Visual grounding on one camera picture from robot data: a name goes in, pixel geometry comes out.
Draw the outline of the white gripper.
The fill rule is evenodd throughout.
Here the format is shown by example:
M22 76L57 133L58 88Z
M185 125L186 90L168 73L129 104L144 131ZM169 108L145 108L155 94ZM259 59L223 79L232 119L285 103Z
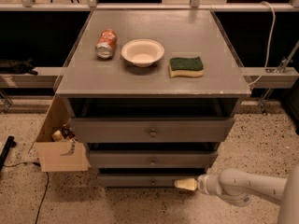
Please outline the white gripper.
M174 183L178 189L190 191L198 190L205 195L221 195L222 187L218 175L200 175L197 181L194 178L176 180Z

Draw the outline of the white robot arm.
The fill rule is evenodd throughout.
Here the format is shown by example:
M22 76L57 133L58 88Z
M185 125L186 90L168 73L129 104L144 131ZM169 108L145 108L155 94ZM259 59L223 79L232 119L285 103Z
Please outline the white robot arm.
M255 175L236 169L225 169L214 175L179 179L177 189L198 190L205 195L218 196L238 207L249 204L254 195L279 206L278 224L299 224L299 165L287 179Z

